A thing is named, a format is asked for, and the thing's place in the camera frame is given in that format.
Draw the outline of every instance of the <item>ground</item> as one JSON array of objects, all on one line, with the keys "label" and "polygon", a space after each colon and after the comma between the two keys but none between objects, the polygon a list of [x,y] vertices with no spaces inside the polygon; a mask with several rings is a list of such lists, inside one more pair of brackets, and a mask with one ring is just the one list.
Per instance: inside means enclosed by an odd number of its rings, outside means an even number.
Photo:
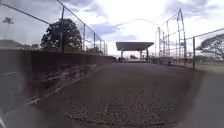
[{"label": "ground", "polygon": [[170,128],[184,117],[202,76],[183,67],[115,63],[7,112],[3,121],[7,128]]}]

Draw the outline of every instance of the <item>fence post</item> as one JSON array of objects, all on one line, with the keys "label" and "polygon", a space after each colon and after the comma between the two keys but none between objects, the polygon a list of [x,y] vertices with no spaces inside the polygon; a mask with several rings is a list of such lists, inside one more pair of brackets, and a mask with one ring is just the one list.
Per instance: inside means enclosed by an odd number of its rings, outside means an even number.
[{"label": "fence post", "polygon": [[64,53],[64,43],[63,43],[63,31],[64,31],[64,11],[65,7],[62,8],[62,14],[61,14],[61,35],[60,35],[60,43],[61,43],[61,52]]},{"label": "fence post", "polygon": [[106,43],[105,43],[105,41],[103,41],[104,42],[104,55],[106,55]]},{"label": "fence post", "polygon": [[193,37],[193,69],[195,69],[195,37]]},{"label": "fence post", "polygon": [[100,39],[100,51],[102,51],[102,50],[101,50],[101,39]]},{"label": "fence post", "polygon": [[96,42],[95,42],[95,41],[96,41],[96,34],[95,34],[95,32],[94,32],[94,37],[93,37],[93,39],[94,39],[94,44],[93,44],[93,45],[94,45],[94,48],[95,48],[95,46],[96,46]]},{"label": "fence post", "polygon": [[84,24],[84,30],[83,30],[83,41],[82,41],[82,47],[83,47],[83,50],[85,51],[85,41],[86,41],[86,24]]}]

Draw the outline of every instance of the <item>concrete path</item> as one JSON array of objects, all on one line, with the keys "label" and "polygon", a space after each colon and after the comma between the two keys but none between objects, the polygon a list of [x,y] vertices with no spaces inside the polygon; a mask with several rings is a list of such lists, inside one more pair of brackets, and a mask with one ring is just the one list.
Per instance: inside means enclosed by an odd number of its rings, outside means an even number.
[{"label": "concrete path", "polygon": [[200,91],[181,128],[224,127],[224,75],[206,73]]},{"label": "concrete path", "polygon": [[202,78],[187,68],[113,64],[2,120],[7,128],[170,128]]}]

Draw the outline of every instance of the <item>tree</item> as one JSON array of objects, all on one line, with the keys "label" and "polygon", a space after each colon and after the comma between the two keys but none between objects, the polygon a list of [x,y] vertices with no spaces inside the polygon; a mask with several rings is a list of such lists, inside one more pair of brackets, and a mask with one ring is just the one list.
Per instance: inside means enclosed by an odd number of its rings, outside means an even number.
[{"label": "tree", "polygon": [[89,53],[103,53],[102,51],[99,50],[98,47],[87,49],[86,52],[89,52]]},{"label": "tree", "polygon": [[204,40],[196,50],[201,50],[202,53],[213,53],[224,59],[224,34]]},{"label": "tree", "polygon": [[5,39],[7,39],[7,35],[8,35],[8,31],[9,31],[9,26],[11,24],[14,24],[14,22],[12,21],[12,18],[10,18],[10,17],[5,17],[5,19],[2,22],[8,24],[8,28],[5,31]]},{"label": "tree", "polygon": [[41,40],[43,49],[59,49],[62,42],[65,49],[79,51],[82,49],[82,37],[76,24],[71,19],[60,19],[58,22],[50,24]]}]

